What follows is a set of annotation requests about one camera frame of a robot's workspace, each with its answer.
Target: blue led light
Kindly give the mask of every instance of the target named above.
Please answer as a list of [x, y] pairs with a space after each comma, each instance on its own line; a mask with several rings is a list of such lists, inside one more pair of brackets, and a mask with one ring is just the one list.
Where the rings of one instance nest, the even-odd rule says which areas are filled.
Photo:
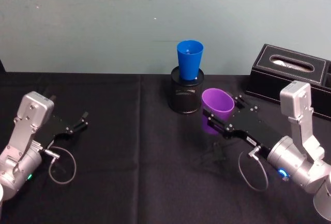
[[281, 174], [281, 175], [283, 175], [283, 176], [289, 176], [289, 175], [286, 173], [286, 171], [283, 170], [283, 169], [279, 169], [278, 172], [279, 172], [279, 174]]

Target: wall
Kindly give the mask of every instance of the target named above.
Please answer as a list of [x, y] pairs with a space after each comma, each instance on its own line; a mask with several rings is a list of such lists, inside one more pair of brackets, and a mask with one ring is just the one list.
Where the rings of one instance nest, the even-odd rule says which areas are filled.
[[331, 0], [0, 0], [7, 71], [169, 73], [176, 44], [209, 74], [248, 74], [264, 43], [330, 57]]

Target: blue plastic cup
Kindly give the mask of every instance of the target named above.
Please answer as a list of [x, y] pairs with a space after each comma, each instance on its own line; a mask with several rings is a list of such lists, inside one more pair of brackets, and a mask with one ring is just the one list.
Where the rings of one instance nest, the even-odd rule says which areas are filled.
[[179, 76], [194, 80], [199, 73], [203, 45], [195, 40], [184, 40], [177, 45]]

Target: white label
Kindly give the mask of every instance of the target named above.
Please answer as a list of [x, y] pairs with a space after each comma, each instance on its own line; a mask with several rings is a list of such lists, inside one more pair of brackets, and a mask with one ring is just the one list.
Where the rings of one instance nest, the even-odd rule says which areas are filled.
[[256, 146], [257, 143], [255, 141], [253, 141], [250, 137], [247, 136], [247, 139], [246, 139], [249, 143], [251, 143], [253, 146]]

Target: black tablecloth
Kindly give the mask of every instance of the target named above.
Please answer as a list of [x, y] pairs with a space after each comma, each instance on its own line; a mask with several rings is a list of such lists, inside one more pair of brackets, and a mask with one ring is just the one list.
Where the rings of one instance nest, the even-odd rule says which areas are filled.
[[[206, 76], [203, 88], [242, 93], [247, 76]], [[251, 190], [237, 159], [250, 147], [223, 140], [226, 160], [201, 157], [222, 140], [201, 130], [201, 111], [181, 115], [167, 104], [167, 75], [7, 73], [0, 75], [0, 149], [8, 143], [22, 96], [57, 96], [54, 113], [74, 122], [88, 111], [89, 127], [70, 146], [78, 173], [67, 186], [53, 183], [42, 164], [15, 198], [3, 205], [0, 223], [327, 223], [312, 195], [281, 180], [263, 162], [270, 186]], [[284, 135], [290, 125], [280, 106], [248, 97]], [[313, 118], [314, 134], [331, 162], [331, 123]], [[257, 165], [243, 157], [245, 173], [263, 187]]]

